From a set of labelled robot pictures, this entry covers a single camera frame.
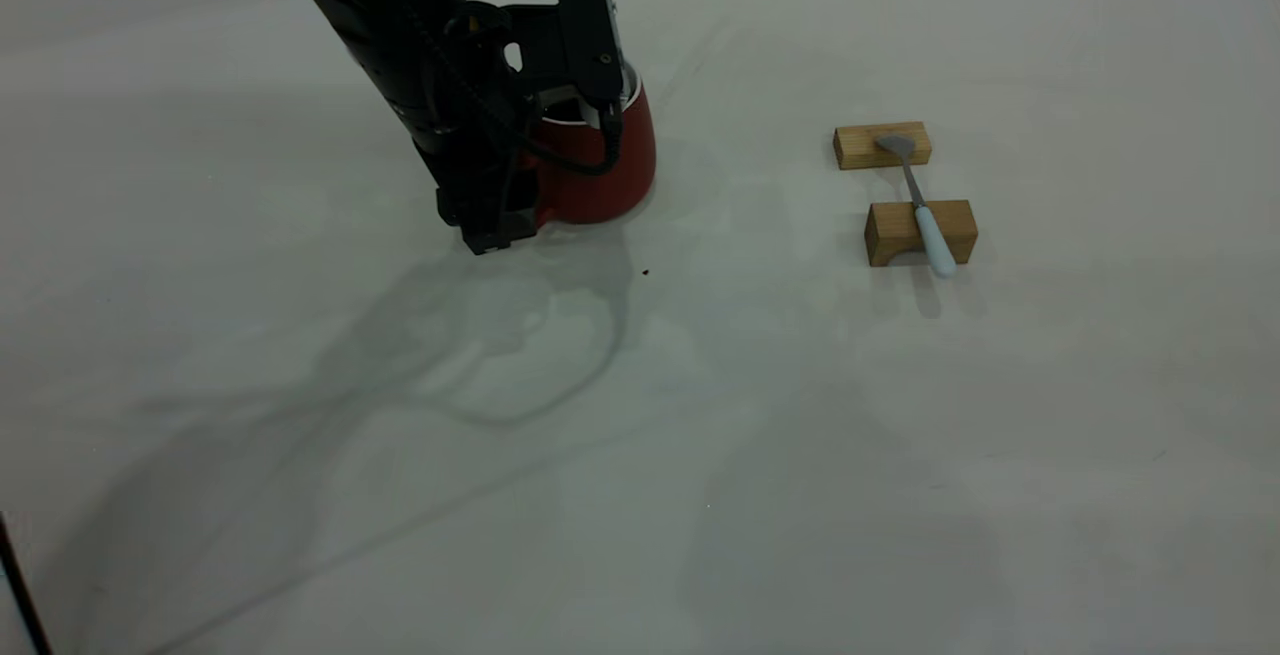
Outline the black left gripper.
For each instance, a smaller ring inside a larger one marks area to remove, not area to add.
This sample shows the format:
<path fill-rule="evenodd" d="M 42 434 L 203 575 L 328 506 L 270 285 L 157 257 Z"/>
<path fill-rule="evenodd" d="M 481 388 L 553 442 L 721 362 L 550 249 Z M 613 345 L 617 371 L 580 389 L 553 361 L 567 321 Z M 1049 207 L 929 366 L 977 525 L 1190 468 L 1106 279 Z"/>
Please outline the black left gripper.
<path fill-rule="evenodd" d="M 529 152 L 543 99 L 509 67 L 516 43 L 544 52 L 544 5 L 407 5 L 425 111 L 406 125 L 434 177 L 436 212 L 472 255 L 538 235 L 540 185 Z"/>

